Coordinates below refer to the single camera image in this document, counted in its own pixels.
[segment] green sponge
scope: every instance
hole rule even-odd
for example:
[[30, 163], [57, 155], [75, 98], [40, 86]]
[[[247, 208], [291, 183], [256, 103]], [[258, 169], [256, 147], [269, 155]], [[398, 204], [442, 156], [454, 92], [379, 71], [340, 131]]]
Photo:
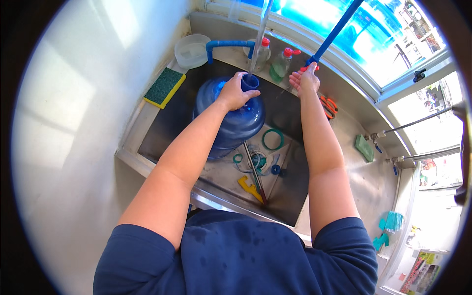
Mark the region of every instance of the green sponge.
[[355, 139], [355, 148], [364, 155], [368, 162], [374, 162], [374, 151], [361, 134], [357, 135]]
[[166, 104], [182, 85], [186, 76], [166, 67], [159, 78], [154, 82], [151, 88], [144, 96], [144, 100], [152, 103], [158, 108], [165, 108]]

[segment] running water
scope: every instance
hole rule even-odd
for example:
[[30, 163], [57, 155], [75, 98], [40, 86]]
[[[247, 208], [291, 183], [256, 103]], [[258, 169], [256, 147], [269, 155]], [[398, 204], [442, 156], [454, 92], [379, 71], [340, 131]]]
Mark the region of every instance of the running water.
[[262, 39], [264, 37], [265, 28], [267, 26], [267, 21], [269, 20], [270, 9], [274, 4], [274, 0], [264, 0], [264, 5], [262, 6], [261, 11], [261, 23], [259, 24], [259, 31], [257, 33], [256, 44], [254, 45], [253, 58], [249, 65], [248, 78], [253, 75], [254, 68], [256, 67], [256, 61], [259, 56], [259, 48], [262, 44]]

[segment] sink basin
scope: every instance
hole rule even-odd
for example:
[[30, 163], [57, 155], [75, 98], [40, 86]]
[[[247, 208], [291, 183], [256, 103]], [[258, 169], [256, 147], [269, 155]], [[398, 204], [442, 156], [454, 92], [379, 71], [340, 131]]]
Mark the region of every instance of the sink basin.
[[[200, 86], [212, 77], [233, 76], [240, 70], [218, 60], [212, 65], [205, 64], [189, 70], [187, 79], [165, 109], [157, 114], [138, 153], [157, 163], [169, 144], [191, 122], [195, 97]], [[261, 131], [247, 142], [250, 149], [260, 152], [267, 159], [267, 164], [262, 167], [262, 171], [267, 175], [261, 176], [267, 205], [262, 205], [237, 182], [246, 175], [246, 183], [253, 184], [252, 173], [240, 171], [249, 169], [248, 158], [242, 146], [222, 159], [207, 161], [195, 189], [209, 200], [218, 199], [218, 203], [225, 201], [256, 215], [294, 227], [308, 194], [309, 177], [303, 148], [300, 102], [291, 93], [264, 79], [260, 79], [258, 89], [266, 108], [265, 124]], [[263, 133], [272, 128], [281, 131], [284, 137], [283, 146], [276, 151], [266, 149], [262, 145]], [[265, 142], [269, 148], [275, 148], [280, 143], [280, 137], [274, 132], [268, 133]], [[233, 160], [237, 154], [243, 156], [242, 161], [238, 163], [239, 169]], [[273, 161], [275, 162], [274, 159], [282, 169], [286, 169], [283, 176], [273, 175], [268, 171]]]

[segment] blue water jug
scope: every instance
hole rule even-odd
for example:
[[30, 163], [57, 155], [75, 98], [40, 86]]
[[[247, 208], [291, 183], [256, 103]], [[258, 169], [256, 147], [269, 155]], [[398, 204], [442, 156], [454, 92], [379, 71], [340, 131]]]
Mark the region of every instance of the blue water jug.
[[[197, 93], [192, 120], [200, 115], [217, 98], [226, 81], [231, 77], [213, 78], [205, 82]], [[248, 91], [256, 89], [259, 80], [255, 76], [248, 78], [245, 74], [241, 80], [241, 89]], [[243, 141], [251, 138], [264, 125], [265, 108], [260, 96], [251, 98], [242, 108], [228, 112], [221, 123], [208, 159], [221, 159], [233, 149], [243, 144]]]

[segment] hand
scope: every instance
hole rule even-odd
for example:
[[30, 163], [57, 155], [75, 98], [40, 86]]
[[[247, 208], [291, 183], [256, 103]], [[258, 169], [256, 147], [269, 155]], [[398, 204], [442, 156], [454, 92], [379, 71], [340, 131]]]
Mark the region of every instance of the hand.
[[219, 93], [216, 101], [220, 101], [225, 106], [226, 111], [237, 110], [253, 97], [259, 96], [259, 90], [249, 90], [243, 92], [241, 90], [241, 79], [246, 72], [236, 72], [236, 74], [225, 83], [223, 89]]
[[318, 91], [320, 80], [315, 76], [316, 62], [312, 62], [305, 72], [293, 72], [288, 78], [290, 84], [297, 90], [298, 97], [302, 98], [303, 92]]

